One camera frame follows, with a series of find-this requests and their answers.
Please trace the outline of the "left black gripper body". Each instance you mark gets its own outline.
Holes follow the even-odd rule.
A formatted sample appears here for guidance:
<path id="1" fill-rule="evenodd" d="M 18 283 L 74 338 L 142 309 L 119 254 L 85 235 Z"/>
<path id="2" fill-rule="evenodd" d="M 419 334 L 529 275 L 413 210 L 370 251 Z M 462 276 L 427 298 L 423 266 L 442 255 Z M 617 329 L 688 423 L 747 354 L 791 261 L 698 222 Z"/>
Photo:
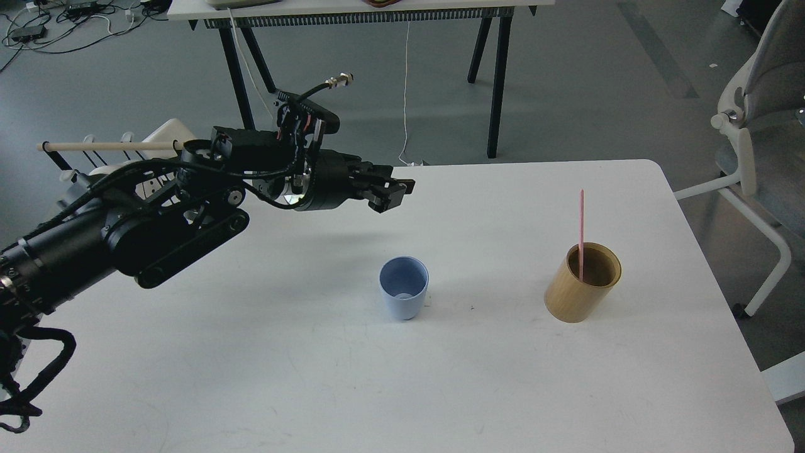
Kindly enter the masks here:
<path id="1" fill-rule="evenodd" d="M 372 210 L 380 204 L 371 193 L 370 172 L 373 164 L 356 155 L 321 151 L 311 169 L 309 186 L 293 210 L 332 210 L 348 199 L 366 200 Z"/>

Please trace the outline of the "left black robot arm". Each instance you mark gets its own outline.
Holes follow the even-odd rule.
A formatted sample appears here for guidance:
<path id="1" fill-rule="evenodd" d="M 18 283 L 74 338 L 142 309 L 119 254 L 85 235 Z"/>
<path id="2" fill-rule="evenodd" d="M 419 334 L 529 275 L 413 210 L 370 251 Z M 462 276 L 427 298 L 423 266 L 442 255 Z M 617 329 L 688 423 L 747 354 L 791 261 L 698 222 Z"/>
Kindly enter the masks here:
<path id="1" fill-rule="evenodd" d="M 145 289 L 163 284 L 247 228 L 247 193 L 282 210 L 399 206 L 414 181 L 321 146 L 340 120 L 309 98 L 352 80 L 280 92 L 273 131 L 216 126 L 209 140 L 172 142 L 173 157 L 72 175 L 62 210 L 2 251 L 2 323 L 32 324 L 115 271 Z"/>

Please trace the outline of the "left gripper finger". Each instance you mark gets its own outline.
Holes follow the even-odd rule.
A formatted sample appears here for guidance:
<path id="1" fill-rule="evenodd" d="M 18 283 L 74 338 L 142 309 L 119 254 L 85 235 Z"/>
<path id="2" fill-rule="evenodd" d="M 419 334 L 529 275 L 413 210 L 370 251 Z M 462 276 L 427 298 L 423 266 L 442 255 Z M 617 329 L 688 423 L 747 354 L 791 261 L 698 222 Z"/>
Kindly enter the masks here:
<path id="1" fill-rule="evenodd" d="M 393 166 L 376 165 L 369 161 L 352 164 L 354 183 L 393 183 Z"/>
<path id="2" fill-rule="evenodd" d="M 368 177 L 358 184 L 358 198 L 369 203 L 400 203 L 413 193 L 415 180 L 393 177 Z"/>

